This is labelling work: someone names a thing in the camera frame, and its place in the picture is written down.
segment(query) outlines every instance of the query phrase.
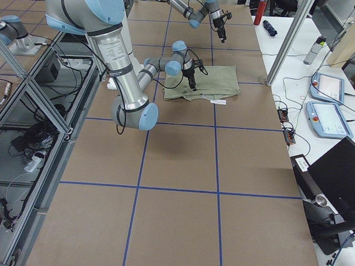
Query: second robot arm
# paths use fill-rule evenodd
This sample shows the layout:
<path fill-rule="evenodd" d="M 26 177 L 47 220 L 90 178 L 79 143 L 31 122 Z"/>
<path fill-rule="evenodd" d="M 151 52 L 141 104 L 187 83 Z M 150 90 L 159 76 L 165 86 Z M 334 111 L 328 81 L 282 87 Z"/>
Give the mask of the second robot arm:
<path fill-rule="evenodd" d="M 206 0 L 205 3 L 201 3 L 201 7 L 198 11 L 194 11 L 189 5 L 185 4 L 182 0 L 166 0 L 175 10 L 182 14 L 189 20 L 189 24 L 193 28 L 197 28 L 207 15 L 210 15 L 213 21 L 214 27 L 217 29 L 218 37 L 221 42 L 224 43 L 227 39 L 226 30 L 224 28 L 225 18 L 231 19 L 231 12 L 224 12 L 217 0 Z"/>

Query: white power adapter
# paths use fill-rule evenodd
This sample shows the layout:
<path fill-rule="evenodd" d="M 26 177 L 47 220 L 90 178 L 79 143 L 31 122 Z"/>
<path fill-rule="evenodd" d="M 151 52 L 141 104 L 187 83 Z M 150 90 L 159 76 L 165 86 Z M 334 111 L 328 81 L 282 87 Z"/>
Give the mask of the white power adapter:
<path fill-rule="evenodd" d="M 38 165 L 44 160 L 45 151 L 37 151 L 33 154 L 31 158 L 31 162 L 29 162 L 25 167 L 24 170 L 28 173 L 32 173 Z"/>

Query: desk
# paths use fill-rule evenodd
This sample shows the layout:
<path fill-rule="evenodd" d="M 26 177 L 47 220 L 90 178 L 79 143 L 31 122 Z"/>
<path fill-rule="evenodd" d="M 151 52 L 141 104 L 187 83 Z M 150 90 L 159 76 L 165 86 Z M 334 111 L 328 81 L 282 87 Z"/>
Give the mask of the desk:
<path fill-rule="evenodd" d="M 149 132 L 115 132 L 103 84 L 93 101 L 27 265 L 317 265 L 250 11 L 221 44 L 166 3 L 135 2 L 135 56 L 170 55 L 182 38 L 206 65 L 237 65 L 226 106 L 164 101 Z M 164 80 L 164 73 L 158 79 Z"/>
<path fill-rule="evenodd" d="M 274 28 L 277 30 L 278 34 L 276 37 L 270 37 L 267 32 L 264 30 L 262 24 L 259 26 L 255 26 L 255 31 L 258 37 L 258 41 L 260 44 L 260 49 L 263 53 L 263 61 L 265 63 L 266 71 L 268 72 L 271 69 L 271 66 L 275 60 L 275 55 L 267 55 L 267 54 L 277 54 L 280 46 L 286 36 L 286 33 L 292 23 L 293 18 L 277 18 L 277 17 L 263 17 L 262 21 L 266 19 L 268 20 Z M 299 55 L 297 57 L 287 57 L 285 62 L 282 65 L 282 68 L 277 75 L 275 82 L 272 84 L 272 93 L 281 97 L 281 100 L 284 101 L 288 107 L 300 107 L 297 104 L 288 101 L 285 98 L 285 91 L 283 88 L 282 79 L 284 77 L 289 78 L 300 78 L 303 76 L 311 76 L 316 69 L 320 66 L 321 61 L 328 53 L 329 49 L 327 47 L 323 48 L 317 58 L 314 60 L 312 65 L 305 65 L 303 60 L 305 55 L 307 54 L 310 47 L 313 45 L 314 41 L 320 36 L 320 32 L 313 23 L 311 19 L 306 19 L 300 32 L 298 33 L 296 40 L 288 52 L 289 55 Z M 329 75 L 335 75 L 340 78 L 343 78 L 345 82 L 345 92 L 354 94 L 354 89 L 352 88 L 351 84 L 348 82 L 347 77 L 345 76 L 344 72 L 340 68 L 331 68 L 329 66 L 324 66 L 320 69 L 320 73 L 325 73 Z M 312 99 L 309 95 L 306 95 L 306 92 L 310 85 L 310 78 L 304 78 L 301 80 L 290 80 L 286 79 L 286 91 L 287 96 L 289 99 L 302 103 L 302 96 L 306 96 L 305 103 L 308 101 L 317 101 Z M 345 97 L 345 104 L 351 108 L 355 107 L 355 99 L 352 97 Z M 341 110 L 346 119 L 353 119 L 354 113 L 350 110 L 341 107 Z M 297 110 L 289 110 L 288 117 L 290 122 L 296 125 L 297 121 Z M 355 124 L 349 123 L 349 126 L 352 132 L 355 132 Z M 303 105 L 303 109 L 300 114 L 298 127 L 296 132 L 303 136 L 308 142 L 311 144 L 311 152 L 307 156 L 307 160 L 312 164 L 318 158 L 320 158 L 323 154 L 325 154 L 330 148 L 332 148 L 339 140 L 332 140 L 332 139 L 321 139 L 316 136 L 315 132 L 312 130 L 310 124 L 308 123 L 308 118 L 306 117 L 305 105 Z M 308 146 L 304 140 L 296 136 L 296 144 L 291 145 L 289 154 L 290 156 L 298 155 L 298 154 L 306 154 L 308 151 Z M 323 262 L 330 258 L 327 258 L 318 247 L 317 255 L 319 264 L 323 265 Z M 342 266 L 350 266 L 353 265 L 355 261 L 355 249 L 345 249 L 342 251 L 341 256 L 339 256 L 339 260 L 337 261 L 337 265 Z"/>

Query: cardboard table surface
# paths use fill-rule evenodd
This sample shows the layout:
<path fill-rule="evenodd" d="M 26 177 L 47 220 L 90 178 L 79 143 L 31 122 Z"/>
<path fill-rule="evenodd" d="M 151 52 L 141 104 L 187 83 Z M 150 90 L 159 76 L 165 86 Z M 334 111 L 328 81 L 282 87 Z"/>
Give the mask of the cardboard table surface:
<path fill-rule="evenodd" d="M 28 266 L 318 265 L 249 9 L 222 8 L 225 44 L 208 20 L 191 29 L 166 3 L 134 3 L 140 62 L 182 39 L 206 65 L 236 65 L 241 93 L 225 106 L 164 101 L 153 82 L 158 124 L 119 136 L 118 92 L 102 84 Z"/>

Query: green cloth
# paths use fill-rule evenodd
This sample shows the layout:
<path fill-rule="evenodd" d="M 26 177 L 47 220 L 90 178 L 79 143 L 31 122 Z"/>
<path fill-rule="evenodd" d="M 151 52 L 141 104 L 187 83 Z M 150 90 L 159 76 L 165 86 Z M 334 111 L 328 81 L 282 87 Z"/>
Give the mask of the green cloth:
<path fill-rule="evenodd" d="M 176 99 L 184 97 L 186 100 L 201 99 L 202 94 L 210 100 L 219 100 L 226 97 L 239 94 L 236 67 L 233 66 L 206 66 L 208 75 L 204 75 L 199 69 L 195 69 L 195 80 L 197 91 L 193 91 L 189 87 L 187 78 L 183 78 L 182 82 L 175 89 L 164 88 L 164 99 Z M 166 87 L 174 87 L 181 80 L 181 76 L 166 75 Z"/>

